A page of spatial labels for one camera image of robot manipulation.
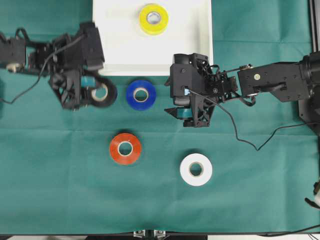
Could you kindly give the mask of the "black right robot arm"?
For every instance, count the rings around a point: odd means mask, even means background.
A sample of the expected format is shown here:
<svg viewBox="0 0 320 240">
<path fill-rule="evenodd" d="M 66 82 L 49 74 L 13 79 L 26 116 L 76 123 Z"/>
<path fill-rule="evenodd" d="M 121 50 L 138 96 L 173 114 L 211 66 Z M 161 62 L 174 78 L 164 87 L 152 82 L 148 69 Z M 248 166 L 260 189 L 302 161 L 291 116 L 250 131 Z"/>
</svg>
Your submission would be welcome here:
<svg viewBox="0 0 320 240">
<path fill-rule="evenodd" d="M 298 102 L 300 118 L 316 126 L 320 121 L 320 53 L 312 52 L 298 62 L 276 62 L 234 69 L 228 76 L 219 65 L 199 53 L 173 56 L 169 78 L 174 107 L 165 112 L 183 120 L 184 127 L 208 127 L 216 104 L 240 100 L 252 107 L 260 93 L 271 93 L 280 102 Z"/>
</svg>

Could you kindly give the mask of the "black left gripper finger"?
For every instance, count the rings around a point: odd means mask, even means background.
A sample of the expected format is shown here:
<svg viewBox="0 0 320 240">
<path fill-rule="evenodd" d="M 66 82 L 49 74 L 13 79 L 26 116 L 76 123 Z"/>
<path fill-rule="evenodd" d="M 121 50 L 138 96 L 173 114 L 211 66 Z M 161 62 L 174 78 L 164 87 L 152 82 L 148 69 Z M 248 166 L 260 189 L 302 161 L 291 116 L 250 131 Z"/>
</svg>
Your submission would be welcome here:
<svg viewBox="0 0 320 240">
<path fill-rule="evenodd" d="M 109 86 L 110 82 L 107 78 L 100 75 L 84 75 L 80 80 L 82 88 L 100 88 L 102 85 Z"/>
<path fill-rule="evenodd" d="M 98 101 L 94 100 L 94 98 L 92 97 L 92 93 L 97 90 L 97 87 L 81 87 L 80 88 L 80 106 L 81 107 L 85 107 L 88 105 L 91 106 L 98 106 Z"/>
</svg>

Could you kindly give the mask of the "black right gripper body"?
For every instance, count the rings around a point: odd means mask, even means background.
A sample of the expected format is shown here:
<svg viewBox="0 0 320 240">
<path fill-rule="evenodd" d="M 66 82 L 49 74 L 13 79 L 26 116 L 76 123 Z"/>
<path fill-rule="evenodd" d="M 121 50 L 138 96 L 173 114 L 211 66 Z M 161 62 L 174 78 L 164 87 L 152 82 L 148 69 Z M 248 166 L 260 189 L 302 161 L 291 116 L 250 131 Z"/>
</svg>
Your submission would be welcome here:
<svg viewBox="0 0 320 240">
<path fill-rule="evenodd" d="M 183 58 L 191 67 L 191 76 L 183 83 L 184 108 L 190 109 L 191 116 L 183 118 L 183 126 L 208 127 L 216 105 L 231 100 L 238 90 L 236 78 L 220 72 L 217 64 L 209 64 L 205 55 L 193 53 Z"/>
</svg>

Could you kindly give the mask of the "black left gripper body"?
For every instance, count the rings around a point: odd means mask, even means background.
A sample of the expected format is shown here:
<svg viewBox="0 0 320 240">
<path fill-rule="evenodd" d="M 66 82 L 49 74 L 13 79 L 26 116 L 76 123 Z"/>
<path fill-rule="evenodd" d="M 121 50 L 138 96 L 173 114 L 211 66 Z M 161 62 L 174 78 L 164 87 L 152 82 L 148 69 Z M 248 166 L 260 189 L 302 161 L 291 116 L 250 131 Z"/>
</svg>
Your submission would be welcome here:
<svg viewBox="0 0 320 240">
<path fill-rule="evenodd" d="M 26 46 L 34 48 L 35 52 L 28 58 L 28 73 L 37 75 L 37 80 L 26 89 L 30 91 L 43 76 L 50 76 L 48 81 L 64 109 L 78 109 L 83 99 L 81 77 L 83 63 L 75 57 L 80 53 L 80 46 L 86 39 L 84 33 L 74 37 L 64 34 L 52 42 L 35 42 L 26 37 Z"/>
</svg>

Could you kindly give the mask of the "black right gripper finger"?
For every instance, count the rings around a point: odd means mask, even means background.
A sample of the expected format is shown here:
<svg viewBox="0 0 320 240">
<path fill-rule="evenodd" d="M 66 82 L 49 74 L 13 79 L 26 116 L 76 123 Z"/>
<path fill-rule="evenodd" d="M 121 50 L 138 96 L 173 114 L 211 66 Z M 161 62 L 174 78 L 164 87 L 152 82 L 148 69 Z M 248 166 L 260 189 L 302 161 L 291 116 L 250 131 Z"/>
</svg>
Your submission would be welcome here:
<svg viewBox="0 0 320 240">
<path fill-rule="evenodd" d="M 179 120 L 187 120 L 193 118 L 193 112 L 190 108 L 172 107 L 164 109 L 164 111 Z"/>
</svg>

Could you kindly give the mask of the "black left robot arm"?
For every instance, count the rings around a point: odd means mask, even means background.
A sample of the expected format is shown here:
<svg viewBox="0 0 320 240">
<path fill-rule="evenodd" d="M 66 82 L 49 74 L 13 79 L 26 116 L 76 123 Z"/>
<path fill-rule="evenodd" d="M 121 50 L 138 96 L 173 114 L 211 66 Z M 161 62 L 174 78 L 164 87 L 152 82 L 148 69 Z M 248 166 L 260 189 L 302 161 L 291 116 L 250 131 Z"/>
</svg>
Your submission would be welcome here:
<svg viewBox="0 0 320 240">
<path fill-rule="evenodd" d="M 62 108 L 106 108 L 118 95 L 116 86 L 99 75 L 104 66 L 100 33 L 93 22 L 80 24 L 75 35 L 65 33 L 48 42 L 30 40 L 24 28 L 15 36 L 0 36 L 0 67 L 11 73 L 49 76 L 48 84 Z"/>
</svg>

